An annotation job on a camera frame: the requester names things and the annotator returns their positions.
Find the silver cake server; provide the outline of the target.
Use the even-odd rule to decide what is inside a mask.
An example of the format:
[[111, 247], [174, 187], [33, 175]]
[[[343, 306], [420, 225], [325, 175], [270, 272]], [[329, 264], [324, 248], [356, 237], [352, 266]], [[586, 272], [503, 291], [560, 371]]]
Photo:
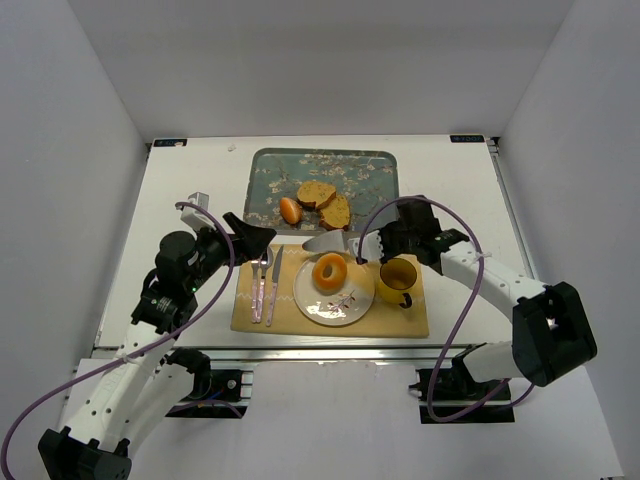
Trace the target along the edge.
[[302, 244], [302, 249], [311, 253], [349, 253], [350, 247], [344, 230], [331, 230], [317, 235]]

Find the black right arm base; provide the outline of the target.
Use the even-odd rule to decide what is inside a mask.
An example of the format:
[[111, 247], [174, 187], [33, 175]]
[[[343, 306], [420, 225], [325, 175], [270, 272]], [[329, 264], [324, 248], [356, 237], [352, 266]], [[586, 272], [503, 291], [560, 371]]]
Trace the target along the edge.
[[[420, 421], [422, 424], [434, 425], [436, 421], [431, 417], [427, 408], [427, 389], [432, 369], [418, 369], [416, 381], [408, 386], [408, 393], [418, 401]], [[433, 393], [432, 407], [436, 416], [448, 417], [458, 411], [479, 402], [492, 390], [500, 386], [499, 380], [479, 384], [471, 393], [464, 393], [457, 389], [448, 369], [438, 372]], [[511, 391], [508, 386], [501, 390], [472, 412], [452, 421], [452, 424], [508, 424], [515, 422]]]

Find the orange bagel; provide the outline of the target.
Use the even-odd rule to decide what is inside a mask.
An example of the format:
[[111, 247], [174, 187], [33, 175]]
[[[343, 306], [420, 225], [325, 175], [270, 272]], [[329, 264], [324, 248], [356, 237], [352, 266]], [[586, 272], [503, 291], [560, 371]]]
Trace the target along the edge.
[[322, 292], [339, 290], [347, 277], [345, 259], [337, 253], [327, 253], [321, 256], [312, 270], [314, 286]]

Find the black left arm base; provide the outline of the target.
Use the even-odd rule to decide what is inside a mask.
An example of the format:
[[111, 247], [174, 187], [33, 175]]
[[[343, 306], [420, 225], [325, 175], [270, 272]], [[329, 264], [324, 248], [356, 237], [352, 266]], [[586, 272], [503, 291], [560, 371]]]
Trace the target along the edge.
[[192, 382], [192, 390], [166, 414], [169, 418], [242, 418], [248, 408], [253, 371], [247, 367], [223, 366], [209, 355], [180, 347], [165, 354], [156, 374], [169, 365], [179, 365]]

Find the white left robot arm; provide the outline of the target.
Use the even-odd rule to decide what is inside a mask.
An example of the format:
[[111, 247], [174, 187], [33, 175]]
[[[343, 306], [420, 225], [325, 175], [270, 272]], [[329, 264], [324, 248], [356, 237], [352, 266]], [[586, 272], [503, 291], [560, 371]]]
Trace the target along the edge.
[[66, 424], [39, 441], [50, 478], [127, 478], [135, 449], [164, 416], [187, 397], [206, 395], [208, 356], [174, 346], [196, 311], [196, 293], [220, 268], [259, 259], [276, 236], [231, 212], [223, 218], [230, 233], [195, 210], [183, 217], [189, 231], [161, 239], [111, 366]]

